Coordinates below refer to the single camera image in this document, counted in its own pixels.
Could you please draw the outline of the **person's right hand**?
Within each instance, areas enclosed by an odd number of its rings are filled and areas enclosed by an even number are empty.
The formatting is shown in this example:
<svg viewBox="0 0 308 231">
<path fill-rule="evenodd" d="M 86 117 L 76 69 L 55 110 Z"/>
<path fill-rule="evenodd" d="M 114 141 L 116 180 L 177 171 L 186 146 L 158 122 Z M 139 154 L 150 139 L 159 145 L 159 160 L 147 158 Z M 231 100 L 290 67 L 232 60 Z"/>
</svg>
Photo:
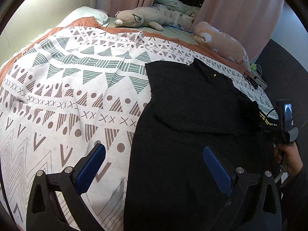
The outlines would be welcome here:
<svg viewBox="0 0 308 231">
<path fill-rule="evenodd" d="M 295 142 L 276 146 L 274 149 L 274 157 L 278 163 L 286 158 L 287 172 L 292 177 L 297 175 L 303 167 L 303 162 Z"/>
</svg>

